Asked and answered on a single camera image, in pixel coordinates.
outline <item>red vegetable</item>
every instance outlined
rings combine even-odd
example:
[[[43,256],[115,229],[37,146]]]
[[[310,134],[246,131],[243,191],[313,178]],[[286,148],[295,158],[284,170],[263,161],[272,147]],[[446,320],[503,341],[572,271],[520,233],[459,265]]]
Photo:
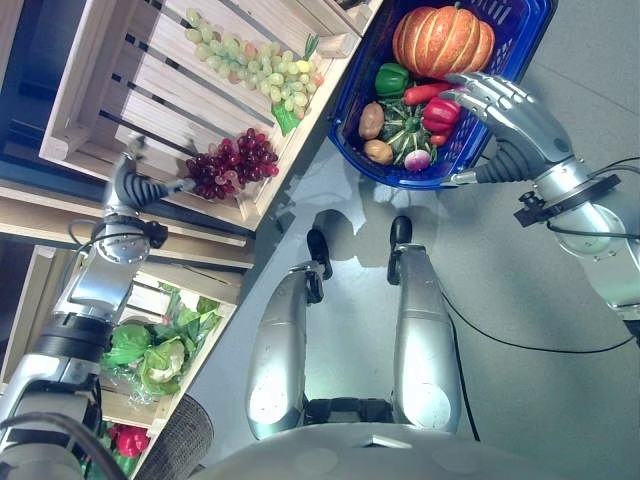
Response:
[[[137,457],[149,446],[147,430],[130,425],[120,426],[116,436],[118,453],[125,457]]]
[[[420,85],[418,87],[407,88],[404,91],[405,105],[419,105],[426,103],[440,92],[453,88],[453,85],[445,82],[430,83],[428,85]]]
[[[451,101],[434,97],[429,100],[422,114],[422,125],[433,133],[453,128],[460,116],[460,106]]]
[[[453,132],[453,129],[445,130],[442,133],[436,133],[434,135],[431,135],[431,138],[429,139],[429,143],[434,147],[441,147],[442,145],[447,143],[447,140],[449,139],[451,132]]]

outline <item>wooden shelf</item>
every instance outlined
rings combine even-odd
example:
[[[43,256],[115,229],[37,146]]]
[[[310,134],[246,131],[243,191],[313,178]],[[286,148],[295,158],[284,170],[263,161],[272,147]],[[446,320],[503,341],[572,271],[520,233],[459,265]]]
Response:
[[[107,179],[133,136],[148,138],[139,170],[157,180],[184,175],[193,142],[198,151],[248,127],[269,135],[279,155],[277,177],[237,198],[211,202],[182,193],[169,201],[255,230],[327,104],[381,0],[345,12],[329,0],[167,0],[160,9],[143,0],[88,0],[40,155],[52,162]],[[300,54],[309,33],[341,43],[344,58],[313,58],[325,77],[300,126],[283,138],[268,99],[233,85],[193,55],[178,20],[196,8],[212,22],[247,40],[267,41],[270,32]]]

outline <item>pumpkin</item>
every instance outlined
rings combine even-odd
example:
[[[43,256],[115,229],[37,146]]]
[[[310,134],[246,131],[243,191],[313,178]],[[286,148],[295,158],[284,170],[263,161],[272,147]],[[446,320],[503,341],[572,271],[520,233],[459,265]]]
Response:
[[[399,64],[418,76],[444,80],[447,73],[482,70],[495,35],[469,10],[418,7],[400,20],[392,42]]]

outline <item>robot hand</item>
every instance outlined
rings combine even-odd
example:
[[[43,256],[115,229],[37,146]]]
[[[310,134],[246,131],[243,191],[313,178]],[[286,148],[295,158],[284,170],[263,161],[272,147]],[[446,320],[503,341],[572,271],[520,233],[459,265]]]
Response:
[[[483,73],[450,74],[463,88],[440,97],[454,100],[476,115],[498,142],[486,165],[452,175],[454,185],[533,180],[553,165],[572,159],[565,129],[534,97],[508,80]]]

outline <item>wooden crate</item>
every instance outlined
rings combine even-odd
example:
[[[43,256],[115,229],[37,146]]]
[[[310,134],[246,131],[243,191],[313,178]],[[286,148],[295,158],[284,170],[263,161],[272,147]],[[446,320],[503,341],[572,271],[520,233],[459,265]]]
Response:
[[[148,139],[139,169],[157,180],[185,174],[189,146],[264,131],[279,155],[277,177],[238,198],[211,202],[189,193],[169,201],[255,230],[382,0],[344,12],[333,0],[88,0],[62,77],[40,155],[107,179],[134,135]],[[188,7],[246,40],[277,39],[297,54],[320,35],[325,57],[314,60],[325,83],[300,126],[283,138],[259,92],[221,79],[193,54],[180,24]]]
[[[51,310],[58,300],[67,261],[71,257],[68,250],[39,245],[34,248],[0,372],[0,395],[20,358],[34,346],[50,318]],[[132,404],[128,395],[114,392],[103,382],[103,418],[148,429],[151,443],[138,462],[139,468],[227,327],[238,304],[242,275],[147,262],[140,269],[138,279],[145,284],[161,281],[217,300],[220,302],[218,313],[222,317],[216,328],[209,332],[189,371],[183,376],[180,391],[176,394],[159,397],[153,403],[141,406]]]

